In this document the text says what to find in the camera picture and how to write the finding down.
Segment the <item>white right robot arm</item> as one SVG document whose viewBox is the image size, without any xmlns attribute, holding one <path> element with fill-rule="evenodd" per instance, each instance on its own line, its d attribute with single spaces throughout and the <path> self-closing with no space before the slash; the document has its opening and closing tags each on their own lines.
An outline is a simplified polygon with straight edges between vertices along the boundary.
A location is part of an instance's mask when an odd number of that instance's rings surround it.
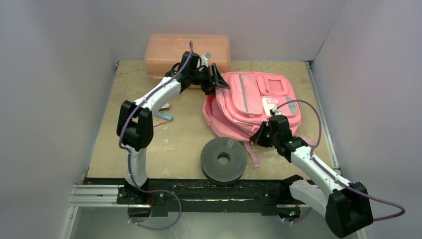
<svg viewBox="0 0 422 239">
<path fill-rule="evenodd" d="M 250 140 L 262 147 L 274 147 L 289 163 L 300 168 L 314 182 L 297 180 L 280 188 L 287 203 L 299 200 L 321 214 L 338 238 L 344 238 L 374 222 L 366 187 L 351 183 L 334 172 L 312 152 L 309 144 L 293 136 L 288 119 L 275 115 L 262 122 Z"/>
</svg>

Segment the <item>pink student backpack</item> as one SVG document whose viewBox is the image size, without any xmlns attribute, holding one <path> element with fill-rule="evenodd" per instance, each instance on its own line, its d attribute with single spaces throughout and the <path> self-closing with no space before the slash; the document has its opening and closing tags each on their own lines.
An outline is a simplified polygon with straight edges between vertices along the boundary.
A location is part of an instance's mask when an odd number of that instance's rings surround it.
<svg viewBox="0 0 422 239">
<path fill-rule="evenodd" d="M 285 115 L 292 133 L 302 122 L 292 84 L 283 75 L 263 72 L 226 72 L 222 77 L 229 88 L 216 88 L 215 94 L 207 96 L 203 104 L 205 121 L 217 136 L 242 142 L 254 167 L 259 167 L 250 138 L 271 116 L 270 111 Z"/>
</svg>

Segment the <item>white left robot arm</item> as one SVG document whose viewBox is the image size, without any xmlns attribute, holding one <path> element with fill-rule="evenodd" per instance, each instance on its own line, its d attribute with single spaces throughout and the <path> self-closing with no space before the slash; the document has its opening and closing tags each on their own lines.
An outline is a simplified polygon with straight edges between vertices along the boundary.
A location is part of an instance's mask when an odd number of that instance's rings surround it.
<svg viewBox="0 0 422 239">
<path fill-rule="evenodd" d="M 135 101 L 121 104 L 116 133 L 118 146 L 126 151 L 128 175 L 126 181 L 133 187 L 129 197 L 141 204 L 148 199 L 146 149 L 154 136 L 153 117 L 171 99 L 191 85 L 197 85 L 206 95 L 215 94 L 218 88 L 228 89 L 215 63 L 208 64 L 206 55 L 193 51 L 184 52 L 162 80 L 148 93 Z"/>
</svg>

